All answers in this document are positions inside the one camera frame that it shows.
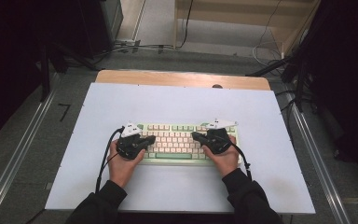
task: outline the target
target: black sleeve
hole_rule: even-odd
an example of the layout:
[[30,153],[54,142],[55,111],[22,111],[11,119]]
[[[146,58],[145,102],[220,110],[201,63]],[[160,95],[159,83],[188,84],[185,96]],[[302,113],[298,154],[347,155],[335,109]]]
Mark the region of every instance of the black sleeve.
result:
[[235,222],[252,224],[282,223],[281,218],[269,207],[266,193],[260,185],[238,168],[223,177],[228,191],[228,201],[234,207]]
[[115,223],[118,206],[127,193],[116,183],[108,180],[97,194],[91,193],[68,217],[66,224]]

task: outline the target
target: hand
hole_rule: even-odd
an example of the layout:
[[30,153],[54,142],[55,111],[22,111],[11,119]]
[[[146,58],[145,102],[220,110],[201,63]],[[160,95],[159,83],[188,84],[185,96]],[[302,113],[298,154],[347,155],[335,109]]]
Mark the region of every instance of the hand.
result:
[[117,140],[113,141],[110,145],[110,154],[107,157],[114,158],[108,163],[109,165],[109,179],[117,185],[124,188],[130,181],[136,165],[144,158],[145,149],[142,149],[134,160],[127,160],[117,154]]
[[[235,137],[230,136],[229,139],[232,143],[237,143]],[[227,151],[217,155],[214,155],[205,145],[202,146],[202,149],[204,150],[205,155],[211,158],[214,162],[222,177],[225,177],[238,168],[238,157],[240,153],[238,153],[234,146],[229,147]]]

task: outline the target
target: white board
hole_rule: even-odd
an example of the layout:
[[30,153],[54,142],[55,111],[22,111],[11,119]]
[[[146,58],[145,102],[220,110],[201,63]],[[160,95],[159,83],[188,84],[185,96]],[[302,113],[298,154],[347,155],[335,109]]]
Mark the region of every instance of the white board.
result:
[[[241,149],[272,209],[315,213],[272,91],[103,83],[90,85],[46,209],[74,209],[95,190],[107,141],[129,120],[201,124],[215,118],[239,123]],[[107,178],[105,169],[102,185]],[[214,167],[138,165],[125,190],[121,211],[233,211]]]

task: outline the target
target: keyboard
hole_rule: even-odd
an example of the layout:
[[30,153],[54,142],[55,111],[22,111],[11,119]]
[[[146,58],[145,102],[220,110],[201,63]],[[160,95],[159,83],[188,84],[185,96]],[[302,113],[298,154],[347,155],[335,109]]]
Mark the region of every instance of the keyboard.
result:
[[[213,165],[199,142],[193,140],[192,132],[206,133],[205,125],[140,123],[142,137],[156,136],[155,144],[149,146],[140,164],[156,165]],[[237,138],[237,127],[226,128],[227,133]]]

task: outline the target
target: green keycap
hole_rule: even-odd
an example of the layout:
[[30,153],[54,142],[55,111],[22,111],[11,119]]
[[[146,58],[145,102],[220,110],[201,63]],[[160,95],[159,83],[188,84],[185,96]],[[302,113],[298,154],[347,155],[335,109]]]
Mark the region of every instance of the green keycap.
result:
[[191,154],[188,153],[156,153],[156,159],[168,159],[168,160],[191,160]]

